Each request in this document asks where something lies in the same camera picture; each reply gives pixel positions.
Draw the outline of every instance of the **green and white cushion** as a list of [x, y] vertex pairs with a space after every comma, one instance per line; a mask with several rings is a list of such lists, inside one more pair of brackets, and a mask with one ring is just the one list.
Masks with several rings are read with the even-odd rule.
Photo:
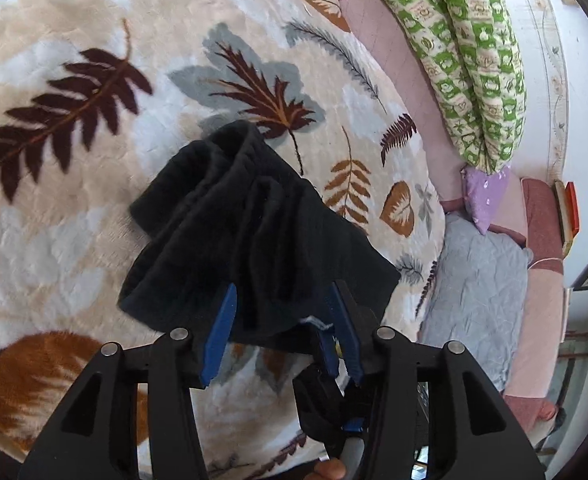
[[526, 91], [504, 0], [385, 0], [432, 82], [452, 141], [494, 173], [520, 143]]

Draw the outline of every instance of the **leaf-print blanket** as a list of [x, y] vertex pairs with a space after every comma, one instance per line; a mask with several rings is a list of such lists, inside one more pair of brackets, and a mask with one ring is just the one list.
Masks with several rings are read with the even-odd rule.
[[[24, 458], [103, 342], [157, 338], [116, 307], [146, 243], [128, 207], [181, 146], [237, 118], [397, 266], [386, 323], [416, 338], [444, 215], [420, 133], [337, 0], [0, 0], [2, 449]], [[212, 477], [318, 456], [291, 386], [307, 362], [228, 347], [192, 397]]]

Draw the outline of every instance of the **folded black fabric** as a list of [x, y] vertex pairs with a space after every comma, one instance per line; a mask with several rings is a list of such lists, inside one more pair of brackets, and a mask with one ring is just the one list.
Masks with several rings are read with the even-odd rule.
[[[238, 291], [232, 340], [254, 344], [310, 317], [330, 323], [323, 300], [333, 280], [345, 280], [379, 319], [398, 283], [366, 235], [328, 209], [247, 121], [181, 149], [130, 211], [151, 242], [119, 306], [161, 332], [189, 327], [221, 283]], [[308, 351], [309, 342], [294, 350]]]

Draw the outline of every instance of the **red object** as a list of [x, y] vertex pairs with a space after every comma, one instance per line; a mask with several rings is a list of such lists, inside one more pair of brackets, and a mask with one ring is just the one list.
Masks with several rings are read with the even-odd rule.
[[567, 197], [567, 205], [570, 209], [570, 222], [572, 223], [572, 235], [576, 236], [581, 230], [581, 223], [578, 216], [578, 202], [576, 201], [576, 188], [573, 182], [568, 182], [565, 186], [565, 195]]

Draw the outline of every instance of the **purple fabric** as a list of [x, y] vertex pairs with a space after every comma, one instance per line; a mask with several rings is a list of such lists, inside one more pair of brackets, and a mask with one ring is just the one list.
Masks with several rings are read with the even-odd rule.
[[498, 173], [488, 175], [477, 168], [468, 166], [463, 169], [462, 173], [465, 207], [476, 228], [485, 234], [507, 190], [510, 170], [503, 169]]

